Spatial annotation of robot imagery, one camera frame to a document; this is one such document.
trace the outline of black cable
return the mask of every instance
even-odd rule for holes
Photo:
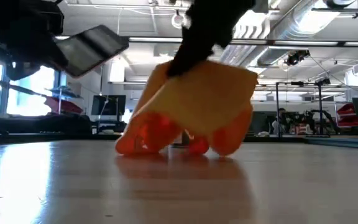
[[[353,89],[352,87],[350,87],[349,85],[346,85],[346,83],[344,83],[344,82],[342,82],[342,81],[340,81],[340,79],[338,79],[338,78],[336,78],[335,76],[333,76],[333,75],[330,75],[329,74],[329,72],[322,66],[322,65],[320,65],[320,63],[318,63],[311,55],[309,56],[314,62],[316,62],[316,64],[321,68],[321,69],[323,69],[324,70],[324,72],[326,72],[327,73],[327,75],[329,75],[330,77],[333,77],[335,80],[337,80],[338,82],[340,82],[340,83],[342,83],[343,85],[345,85],[346,87],[348,87],[349,89],[351,89],[351,90],[354,90],[354,91],[357,91],[358,92],[358,90],[356,90],[356,89]]]

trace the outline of wooden table surface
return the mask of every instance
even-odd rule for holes
[[[111,141],[0,146],[0,223],[358,224],[358,149],[244,144],[122,157]]]

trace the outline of ceiling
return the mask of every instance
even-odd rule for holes
[[[270,26],[273,27],[297,2],[296,0],[280,1],[276,8],[278,10],[272,11],[268,17]],[[114,8],[94,7],[92,4],[114,6]],[[147,6],[149,0],[63,1],[60,8],[65,15],[64,35],[73,35],[104,24],[114,32],[124,36],[181,36],[180,29],[173,27],[171,22],[175,10],[154,9],[154,11],[151,11],[150,9],[129,7],[119,9],[116,7],[117,5]],[[356,1],[348,8],[358,8],[358,2]],[[358,40],[358,18],[352,19],[351,16],[352,14],[340,14],[323,30],[310,38],[314,40]],[[154,66],[162,62],[159,55],[156,55],[156,49],[160,54],[173,56],[177,48],[178,44],[131,43],[129,49],[121,55],[128,64],[126,79],[128,81],[146,80]],[[330,74],[335,77],[331,78],[331,83],[339,83],[343,82],[344,71],[351,69],[351,65],[358,64],[358,49],[311,47],[309,50],[315,61],[312,58],[307,58],[297,66],[284,70],[279,65],[283,60],[278,60],[278,63],[269,66],[261,73],[259,81],[261,83],[275,83],[286,80],[307,81],[318,78],[318,75],[325,76],[324,70],[329,70]],[[219,60],[222,52],[222,49],[216,48],[215,55],[212,56],[211,60]]]

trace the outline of orange cloth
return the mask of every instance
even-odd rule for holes
[[[235,152],[251,122],[257,74],[206,61],[168,79],[168,65],[152,72],[116,151],[156,153],[187,130],[191,153],[203,154],[209,146],[221,156]]]

